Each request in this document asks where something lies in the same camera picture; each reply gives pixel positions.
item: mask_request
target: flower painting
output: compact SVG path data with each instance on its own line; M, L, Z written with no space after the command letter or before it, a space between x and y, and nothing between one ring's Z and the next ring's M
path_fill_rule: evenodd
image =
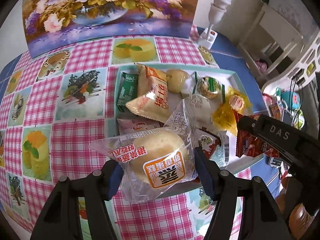
M198 0L23 0L32 58L101 37L151 34L188 38Z

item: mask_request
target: red snack package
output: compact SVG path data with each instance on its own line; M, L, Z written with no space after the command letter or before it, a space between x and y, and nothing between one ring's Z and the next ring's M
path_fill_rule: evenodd
M242 114L234 111L236 123L239 122ZM250 118L258 119L260 114L250 115ZM241 157L243 154L251 157L256 157L260 154L265 154L269 157L279 157L279 153L276 149L272 148L268 143L260 138L251 135L249 132L238 129L236 156Z

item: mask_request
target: white lamp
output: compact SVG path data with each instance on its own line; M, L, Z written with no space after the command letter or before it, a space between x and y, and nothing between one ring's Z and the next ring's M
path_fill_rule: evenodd
M198 41L199 45L202 45L207 49L211 48L217 38L217 33L213 32L212 28L215 24L221 21L223 15L227 11L226 8L231 4L231 1L232 0L213 0L208 15L210 25L200 35L200 39Z

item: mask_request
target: snack box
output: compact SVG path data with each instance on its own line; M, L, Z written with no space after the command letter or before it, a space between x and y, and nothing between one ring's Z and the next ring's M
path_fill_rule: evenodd
M194 72L197 72L200 75L200 77L210 76L210 77L216 78L221 84L225 85L226 88L228 86L231 86L234 89L240 91L242 94L247 95L242 85L242 82L240 81L237 73L234 71L218 69L218 68L208 68L208 67L203 67L199 65L161 64L161 63L153 63L153 64L146 63L145 65L160 69L164 72L166 72L169 69L181 69L187 72L189 75L193 75ZM107 129L108 137L119 135L118 129L117 129L117 122L116 122L117 118L128 119L130 118L130 116L134 117L134 115L128 110L126 111L126 113L121 113L116 106L117 98L122 86L123 72L128 74L139 73L136 65L134 64L121 66L118 69L116 84L115 84L115 93L114 93L114 119L108 120L108 129ZM171 112L174 111L175 107L178 105L180 100L181 100L181 96L179 96L178 94L168 92L168 105L169 105L169 110ZM253 110L247 109L245 115L252 115L252 114L253 114ZM229 137L229 147L230 147L229 164L226 167L228 171L230 171L233 174L238 173L252 166L259 160L263 159L263 155L259 155L255 158L248 157L245 155L243 155L241 158L236 157L236 137L229 132L227 132L227 135ZM178 183L174 187L166 191L164 194L162 194L160 197L171 196L171 195L176 195L183 192L188 192L198 187L201 187L201 183L195 183L192 181Z

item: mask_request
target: plastic wrapper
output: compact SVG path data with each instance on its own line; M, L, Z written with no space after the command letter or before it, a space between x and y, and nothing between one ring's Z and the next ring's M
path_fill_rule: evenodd
M212 109L217 109L217 106L221 105L222 95L224 95L224 93L222 93L224 91L224 85L221 85L217 90L212 90L219 91L219 93L214 94L214 96L209 99L200 92L201 80L203 80L203 78L201 78L197 72L194 72L190 78L185 81L181 93L184 97L190 98L191 105L195 112L197 128L205 127L208 131L217 133L220 127L215 127L212 122Z
M212 120L221 129L237 135L236 119L228 103L222 104L216 111L212 113Z
M186 79L190 78L190 75L181 69L169 69L167 70L166 75L168 90L172 93L180 93Z
M124 112L125 104L137 97L138 75L122 73L122 76L124 81L118 95L117 107Z
M237 135L237 125L234 111L242 114L244 110L251 107L251 103L246 95L232 87L228 87L225 96L222 97L223 103L212 113L212 120L222 129Z
M236 111L234 111L236 123L239 122L240 118L243 116ZM260 114L250 115L250 118L258 119ZM264 140L251 135L247 131L238 130L237 143L236 143L236 156L241 157L242 155L247 155L250 157L256 157L260 154L265 154L269 157L279 157L279 152L271 147Z
M151 130L155 128L160 128L160 122L146 119L146 118L137 118L137 119L117 119L119 134L131 134L145 130Z
M201 78L198 87L200 94L208 99L215 98L221 91L219 81L209 76Z
M142 64L139 70L138 97L125 106L133 113L165 123L170 116L166 73Z
M155 199L197 177L193 149L198 141L188 100L179 103L162 128L91 143L91 149L121 164L121 192L130 203Z
M215 161L219 168L229 163L229 137L225 131L213 134L209 131L197 129L198 141L208 160Z

